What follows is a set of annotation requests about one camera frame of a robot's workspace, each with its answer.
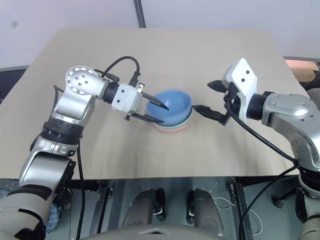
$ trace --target white wall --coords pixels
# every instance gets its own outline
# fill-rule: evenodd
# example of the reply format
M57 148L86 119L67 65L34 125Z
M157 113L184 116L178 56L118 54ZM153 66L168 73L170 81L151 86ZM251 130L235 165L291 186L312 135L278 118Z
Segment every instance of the white wall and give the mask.
M320 0L141 0L147 28L268 32L281 54L320 59Z
M0 0L0 68L31 64L64 27L137 28L138 20L133 0Z

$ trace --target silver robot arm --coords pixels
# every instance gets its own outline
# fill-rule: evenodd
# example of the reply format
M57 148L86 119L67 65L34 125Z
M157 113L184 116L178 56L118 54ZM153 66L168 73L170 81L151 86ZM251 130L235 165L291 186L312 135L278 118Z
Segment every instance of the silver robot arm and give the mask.
M70 159L78 148L84 127L94 109L95 101L103 100L118 111L146 122L162 121L137 113L142 98L168 109L157 98L142 92L140 73L127 84L107 73L100 77L87 66L72 67L65 76L65 91L55 105L42 132L32 143L20 175L19 188L0 201L0 239L40 240L45 229L52 201L72 178L76 163Z
M244 58L228 68L221 80L208 87L225 93L229 104L242 122L247 118L261 120L290 143L300 174L301 202L305 215L300 239L320 239L320 111L306 96L265 92L257 94L258 78ZM211 110L207 106L193 108L206 118L226 125L230 115Z

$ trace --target white cable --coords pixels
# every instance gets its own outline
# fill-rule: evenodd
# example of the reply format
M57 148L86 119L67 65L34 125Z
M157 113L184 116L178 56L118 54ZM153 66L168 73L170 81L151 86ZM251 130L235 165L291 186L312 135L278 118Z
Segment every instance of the white cable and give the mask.
M230 208L236 206L235 204L233 204L232 202L230 202L228 199L225 199L224 197L217 196L217 197L212 197L212 198L213 198L213 201L214 201L217 209L226 210L226 209L230 209ZM222 200L226 201L227 203L229 203L230 206L228 206L228 207L218 207L217 204L216 204L216 199L222 199ZM257 214L255 211L253 211L252 209L250 209L250 211L251 211L254 215L256 215L256 217L259 219L260 225L261 225L261 229L260 229L258 232L252 234L252 236L255 236L255 235L258 235L258 234L260 234L260 233L262 232L262 230L264 229L264 224L262 223L261 218L258 216L258 214Z

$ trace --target blue bowl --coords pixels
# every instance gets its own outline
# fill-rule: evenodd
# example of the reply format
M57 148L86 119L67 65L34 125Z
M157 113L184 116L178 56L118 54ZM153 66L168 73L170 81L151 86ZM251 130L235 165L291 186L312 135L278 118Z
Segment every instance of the blue bowl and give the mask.
M147 104L146 111L148 114L163 121L159 125L175 126L189 117L192 103L187 93L179 90L168 90L156 94L155 97L169 108L169 110L166 110L150 102Z

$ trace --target tabletop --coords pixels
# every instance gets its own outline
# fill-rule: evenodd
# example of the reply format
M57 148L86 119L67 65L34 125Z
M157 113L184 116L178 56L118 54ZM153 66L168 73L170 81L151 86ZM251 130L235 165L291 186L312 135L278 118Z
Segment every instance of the tabletop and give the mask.
M40 52L0 105L0 177L18 178L29 146L51 113L53 85L64 89L65 74L76 65L104 70L122 56L140 64L144 91L187 92L194 105L225 112L223 94L207 87L245 58L258 76L258 92L302 94L305 90L271 38L264 32L223 29L62 28ZM123 61L111 73L128 83L135 65ZM147 101L138 112L145 112ZM231 119L227 126L193 111L180 132L162 132L96 101L83 131L85 179L278 175L291 163ZM260 121L247 124L284 152L290 144ZM74 171L73 178L79 178Z

